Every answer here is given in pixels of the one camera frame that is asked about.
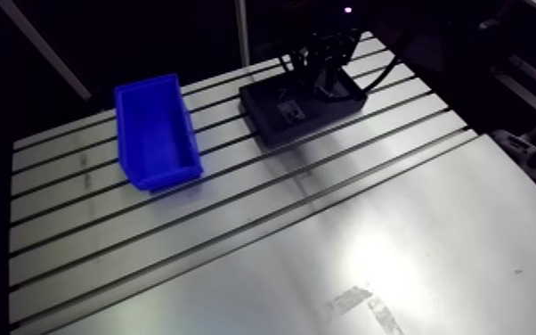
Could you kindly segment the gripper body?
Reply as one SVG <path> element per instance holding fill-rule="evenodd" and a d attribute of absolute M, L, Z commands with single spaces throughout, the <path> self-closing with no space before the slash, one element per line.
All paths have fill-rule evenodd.
<path fill-rule="evenodd" d="M 312 33 L 288 51 L 293 76 L 319 99 L 354 99 L 356 94 L 336 96 L 338 73 L 352 59 L 361 32 L 356 28 L 319 35 Z"/>

